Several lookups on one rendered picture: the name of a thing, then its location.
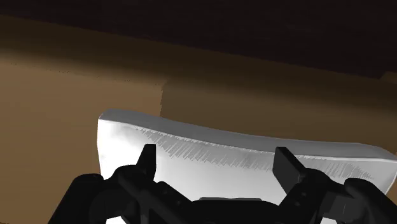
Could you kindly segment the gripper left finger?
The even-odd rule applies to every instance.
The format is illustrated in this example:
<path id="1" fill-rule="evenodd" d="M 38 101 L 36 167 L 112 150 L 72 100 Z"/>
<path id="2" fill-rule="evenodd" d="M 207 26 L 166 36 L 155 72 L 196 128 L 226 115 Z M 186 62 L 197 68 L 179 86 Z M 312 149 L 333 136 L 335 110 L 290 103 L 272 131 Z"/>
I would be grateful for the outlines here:
<path id="1" fill-rule="evenodd" d="M 194 224 L 190 200 L 164 182 L 156 183 L 156 146 L 145 144 L 134 165 L 104 179 L 82 174 L 73 179 L 48 224 Z"/>

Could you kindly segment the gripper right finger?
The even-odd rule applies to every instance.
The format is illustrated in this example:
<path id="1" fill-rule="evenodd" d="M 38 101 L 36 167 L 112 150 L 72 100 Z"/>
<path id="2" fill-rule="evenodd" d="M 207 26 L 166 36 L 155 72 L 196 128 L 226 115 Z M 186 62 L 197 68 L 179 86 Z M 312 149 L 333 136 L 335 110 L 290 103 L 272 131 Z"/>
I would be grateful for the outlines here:
<path id="1" fill-rule="evenodd" d="M 286 147 L 277 147 L 273 174 L 286 192 L 273 224 L 397 224 L 397 205 L 373 183 L 348 178 L 340 184 L 310 169 Z"/>

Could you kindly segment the white toilet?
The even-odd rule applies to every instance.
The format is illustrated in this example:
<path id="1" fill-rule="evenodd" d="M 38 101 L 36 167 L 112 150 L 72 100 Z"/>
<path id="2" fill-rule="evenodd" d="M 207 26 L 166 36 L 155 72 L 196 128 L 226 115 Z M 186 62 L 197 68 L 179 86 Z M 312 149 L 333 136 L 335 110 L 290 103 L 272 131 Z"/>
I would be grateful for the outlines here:
<path id="1" fill-rule="evenodd" d="M 194 224 L 273 224 L 286 196 L 272 171 L 277 147 L 340 184 L 365 179 L 386 195 L 397 178 L 397 156 L 376 146 L 252 136 L 122 109 L 98 120 L 102 177 L 136 164 L 145 144 L 156 146 L 154 181 L 190 200 Z"/>

